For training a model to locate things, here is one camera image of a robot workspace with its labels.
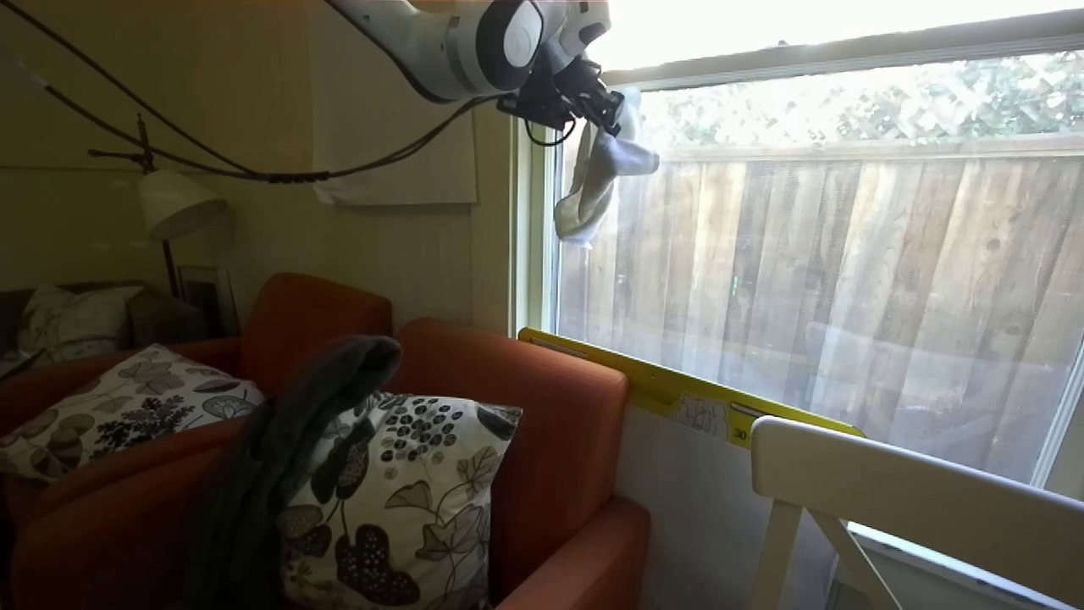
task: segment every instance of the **white wooden chair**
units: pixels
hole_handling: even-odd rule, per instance
[[[771,519],[753,589],[776,610],[799,514],[811,511],[878,606],[901,606],[848,523],[913,537],[1020,587],[1084,606],[1084,506],[915,450],[811,424],[753,426],[753,488]]]

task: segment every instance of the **robotic arm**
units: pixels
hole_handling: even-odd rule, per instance
[[[498,93],[498,107],[566,130],[589,118],[621,133],[621,90],[582,56],[610,27],[608,0],[328,0],[435,101]]]

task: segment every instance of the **lamp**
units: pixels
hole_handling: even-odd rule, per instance
[[[163,239],[171,291],[181,295],[171,239],[217,221],[227,203],[172,168],[150,168],[138,179],[146,234]]]

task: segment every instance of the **patterned cushion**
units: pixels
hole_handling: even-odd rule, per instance
[[[281,511],[292,604],[486,604],[493,482],[520,414],[408,392],[375,392],[338,414]]]
[[[39,289],[25,308],[21,352],[39,352],[35,366],[115,352],[124,340],[129,289],[60,291]]]
[[[0,470],[57,482],[69,470],[163,433],[248,418],[264,395],[253,383],[150,347],[88,388],[40,410],[0,441]]]

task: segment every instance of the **lamp shade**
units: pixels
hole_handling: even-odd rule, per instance
[[[157,239],[172,239],[194,227],[211,225],[227,210],[227,203],[202,188],[201,184],[172,174],[153,168],[138,179],[138,203],[146,234]]]

